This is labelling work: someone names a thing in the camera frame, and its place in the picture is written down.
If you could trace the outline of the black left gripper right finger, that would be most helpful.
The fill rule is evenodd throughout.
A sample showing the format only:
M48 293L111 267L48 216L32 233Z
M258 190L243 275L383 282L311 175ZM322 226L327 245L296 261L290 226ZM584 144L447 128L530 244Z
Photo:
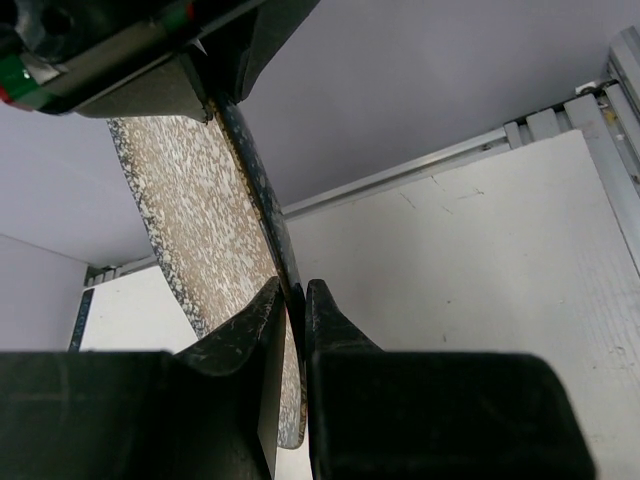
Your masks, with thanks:
M309 456L317 479L591 479L569 397L520 353L386 352L307 287Z

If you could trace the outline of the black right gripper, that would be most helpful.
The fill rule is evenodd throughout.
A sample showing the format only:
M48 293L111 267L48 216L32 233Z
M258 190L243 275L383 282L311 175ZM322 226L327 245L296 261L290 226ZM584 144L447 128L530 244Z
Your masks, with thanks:
M45 114L184 116L205 123L213 117L207 55L176 54L260 5L4 1L1 100Z

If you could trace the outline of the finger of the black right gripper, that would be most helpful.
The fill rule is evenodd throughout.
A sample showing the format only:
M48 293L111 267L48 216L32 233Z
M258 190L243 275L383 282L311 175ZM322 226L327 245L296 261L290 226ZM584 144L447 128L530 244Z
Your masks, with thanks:
M205 85L234 103L245 100L262 71L317 6L317 0L269 0L206 35Z

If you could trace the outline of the speckled beige blue round plate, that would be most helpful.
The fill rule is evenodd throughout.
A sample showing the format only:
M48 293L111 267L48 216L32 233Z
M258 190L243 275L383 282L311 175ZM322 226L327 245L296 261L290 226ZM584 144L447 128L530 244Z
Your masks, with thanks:
M306 428L305 295L280 203L239 108L220 95L210 119L181 115L107 122L116 154L174 297L202 338L279 279L288 324L278 445Z

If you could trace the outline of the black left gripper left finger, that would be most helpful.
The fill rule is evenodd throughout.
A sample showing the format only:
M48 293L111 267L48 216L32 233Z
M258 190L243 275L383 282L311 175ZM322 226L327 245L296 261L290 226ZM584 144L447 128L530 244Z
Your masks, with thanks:
M273 278L177 354L3 354L2 477L272 478L285 326Z

